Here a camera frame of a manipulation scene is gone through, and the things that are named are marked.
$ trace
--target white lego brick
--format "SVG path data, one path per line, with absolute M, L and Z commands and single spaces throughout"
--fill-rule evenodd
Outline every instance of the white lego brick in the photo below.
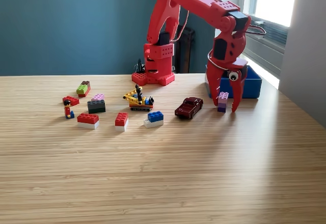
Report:
M 100 121 L 96 122 L 95 124 L 78 122 L 78 127 L 87 128 L 87 129 L 96 129 L 99 125 L 100 125 Z
M 115 126 L 116 131 L 126 131 L 128 123 L 129 123 L 129 118 L 127 119 L 126 124 L 124 126 Z
M 144 126 L 146 128 L 152 128 L 155 126 L 162 126 L 164 124 L 164 121 L 155 121 L 155 122 L 150 122 L 148 119 L 144 120 Z

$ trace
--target purple lego brick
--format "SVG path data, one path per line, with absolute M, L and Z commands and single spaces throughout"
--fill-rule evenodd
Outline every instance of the purple lego brick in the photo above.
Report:
M 229 97 L 229 93 L 220 92 L 219 103 L 227 103 L 228 102 L 228 97 Z
M 91 101 L 96 101 L 96 100 L 104 100 L 104 94 L 103 93 L 96 94 Z
M 226 103 L 219 103 L 218 104 L 218 107 L 221 107 L 221 108 L 226 108 L 227 104 Z
M 226 108 L 218 107 L 218 112 L 225 113 L 226 112 Z

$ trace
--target wire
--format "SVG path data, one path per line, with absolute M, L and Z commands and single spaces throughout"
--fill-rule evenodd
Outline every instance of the wire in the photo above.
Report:
M 225 69 L 225 68 L 223 68 L 223 67 L 221 67 L 221 66 L 218 66 L 217 64 L 215 64 L 210 58 L 212 57 L 211 55 L 212 55 L 212 53 L 213 53 L 213 49 L 208 53 L 208 55 L 207 55 L 207 58 L 208 58 L 208 60 L 215 66 L 215 67 L 217 67 L 217 68 L 219 68 L 219 69 L 221 69 L 221 70 L 229 70 L 229 69 Z
M 261 30 L 262 32 L 248 32 L 246 31 L 247 34 L 253 34 L 253 35 L 258 35 L 258 36 L 264 36 L 267 32 L 265 31 L 265 29 L 263 27 L 257 26 L 257 25 L 250 25 L 249 28 L 252 29 L 257 29 L 257 30 Z
M 175 39 L 175 40 L 171 40 L 171 43 L 175 43 L 176 41 L 178 41 L 178 40 L 180 39 L 180 37 L 181 37 L 181 35 L 182 35 L 182 32 L 183 32 L 183 30 L 184 30 L 184 28 L 185 28 L 185 25 L 187 24 L 188 16 L 189 16 L 189 11 L 187 12 L 187 17 L 186 17 L 185 22 L 184 22 L 184 24 L 183 24 L 183 27 L 182 27 L 182 29 L 181 29 L 181 31 L 180 31 L 180 33 L 179 33 L 179 36 L 177 37 L 177 39 Z

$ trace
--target googly eye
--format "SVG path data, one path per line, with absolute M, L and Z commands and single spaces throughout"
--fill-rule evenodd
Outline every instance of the googly eye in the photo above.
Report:
M 236 72 L 230 72 L 230 74 L 229 74 L 229 79 L 230 79 L 231 81 L 236 81 L 236 80 L 239 79 L 239 74 L 236 73 Z

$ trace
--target green lego brick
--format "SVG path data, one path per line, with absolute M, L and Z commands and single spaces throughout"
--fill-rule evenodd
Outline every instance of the green lego brick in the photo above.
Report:
M 78 88 L 77 88 L 77 94 L 85 94 L 86 91 L 87 91 L 88 87 L 87 85 L 80 85 Z
M 105 112 L 105 108 L 95 108 L 95 109 L 89 109 L 89 114 L 96 114 L 96 113 L 103 113 Z

